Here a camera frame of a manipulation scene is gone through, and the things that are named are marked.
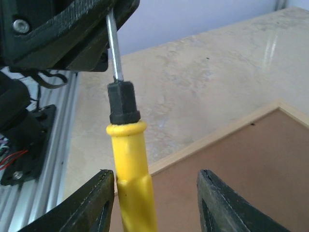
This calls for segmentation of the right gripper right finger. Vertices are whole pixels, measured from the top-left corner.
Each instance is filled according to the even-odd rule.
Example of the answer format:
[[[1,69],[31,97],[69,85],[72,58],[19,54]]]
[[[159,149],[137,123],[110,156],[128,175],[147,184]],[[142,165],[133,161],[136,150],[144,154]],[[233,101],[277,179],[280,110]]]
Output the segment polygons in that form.
[[[210,170],[197,176],[200,225],[203,232],[287,232]]]

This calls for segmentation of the yellow handled screwdriver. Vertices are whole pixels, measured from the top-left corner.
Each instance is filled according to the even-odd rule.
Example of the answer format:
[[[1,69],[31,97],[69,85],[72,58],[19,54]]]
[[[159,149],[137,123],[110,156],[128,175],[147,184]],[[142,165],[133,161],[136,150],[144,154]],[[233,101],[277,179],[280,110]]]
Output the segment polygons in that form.
[[[114,73],[114,81],[108,85],[111,114],[106,131],[112,139],[122,224],[126,232],[156,232],[154,190],[144,139],[147,124],[140,119],[132,82],[123,77],[113,11],[107,14],[106,23]]]

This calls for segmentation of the wooden photo frame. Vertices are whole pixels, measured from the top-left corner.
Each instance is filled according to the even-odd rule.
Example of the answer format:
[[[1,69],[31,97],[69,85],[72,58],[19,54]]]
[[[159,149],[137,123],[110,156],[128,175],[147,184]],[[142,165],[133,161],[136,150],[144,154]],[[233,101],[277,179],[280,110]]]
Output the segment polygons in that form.
[[[201,230],[202,169],[287,229],[308,231],[308,115],[276,101],[152,164],[159,231]]]

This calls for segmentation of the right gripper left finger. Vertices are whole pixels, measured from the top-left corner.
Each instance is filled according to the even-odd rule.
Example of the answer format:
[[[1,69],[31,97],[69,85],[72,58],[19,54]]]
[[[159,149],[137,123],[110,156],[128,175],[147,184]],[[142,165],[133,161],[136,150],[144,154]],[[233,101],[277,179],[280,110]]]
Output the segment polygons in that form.
[[[108,232],[114,202],[114,175],[100,170],[77,191],[21,232]]]

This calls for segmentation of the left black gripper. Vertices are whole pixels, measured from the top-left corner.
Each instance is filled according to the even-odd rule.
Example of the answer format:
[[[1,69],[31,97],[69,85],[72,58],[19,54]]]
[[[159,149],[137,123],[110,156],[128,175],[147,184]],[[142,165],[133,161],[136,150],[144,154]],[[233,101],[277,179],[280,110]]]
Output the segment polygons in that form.
[[[0,62],[17,70],[91,71],[108,48],[106,16],[119,29],[138,0],[3,0]]]

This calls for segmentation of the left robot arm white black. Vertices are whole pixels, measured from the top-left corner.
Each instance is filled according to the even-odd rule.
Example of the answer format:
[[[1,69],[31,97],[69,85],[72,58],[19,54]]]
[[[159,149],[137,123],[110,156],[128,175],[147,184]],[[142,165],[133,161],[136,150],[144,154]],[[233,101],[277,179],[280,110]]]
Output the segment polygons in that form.
[[[103,72],[109,48],[106,16],[118,28],[139,6],[137,0],[3,0],[0,3],[0,65],[38,83],[51,70]],[[41,125],[27,110],[27,87],[0,76],[0,132],[18,149],[40,141]]]

